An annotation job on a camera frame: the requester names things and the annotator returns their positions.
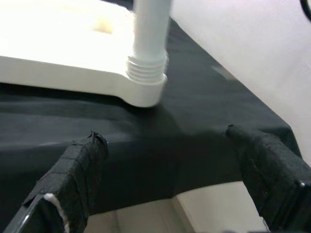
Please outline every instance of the black fabric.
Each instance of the black fabric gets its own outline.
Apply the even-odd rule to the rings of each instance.
[[[230,126],[242,180],[271,230],[311,232],[311,168],[276,136]]]
[[[94,213],[240,180],[225,136],[230,124],[273,133],[299,154],[291,128],[239,81],[227,80],[174,21],[167,50],[168,83],[150,109],[116,97],[0,84],[0,230],[70,141],[90,131],[108,140],[110,152]]]
[[[307,19],[311,22],[311,9],[308,0],[300,0],[301,8]]]
[[[66,215],[70,232],[82,233],[102,178],[107,158],[105,140],[97,133],[70,145],[56,164],[36,183],[23,205],[52,193]]]

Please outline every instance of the white floor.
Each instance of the white floor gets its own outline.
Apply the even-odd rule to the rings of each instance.
[[[214,185],[91,216],[85,233],[224,233],[266,230],[242,182]]]
[[[91,216],[85,233],[186,233],[171,200]]]

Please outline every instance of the black tape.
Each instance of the black tape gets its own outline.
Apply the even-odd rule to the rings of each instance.
[[[278,137],[229,126],[242,180],[270,230],[311,232],[311,169]]]
[[[23,204],[27,205],[38,194],[52,193],[68,219],[70,232],[82,233],[94,205],[107,156],[107,143],[97,133],[73,142],[37,182]]]

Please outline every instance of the white plastic object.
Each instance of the white plastic object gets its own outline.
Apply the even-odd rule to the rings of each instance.
[[[99,0],[2,1],[0,82],[154,106],[167,79],[171,3],[136,0],[134,20],[126,8]]]

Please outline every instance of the black table cover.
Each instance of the black table cover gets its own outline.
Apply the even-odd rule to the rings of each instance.
[[[110,154],[93,213],[241,180],[225,136],[230,124],[273,133],[299,154],[291,128],[239,81],[227,80],[174,21],[167,49],[168,83],[154,108],[0,84],[0,231],[65,147],[90,131],[108,140]]]

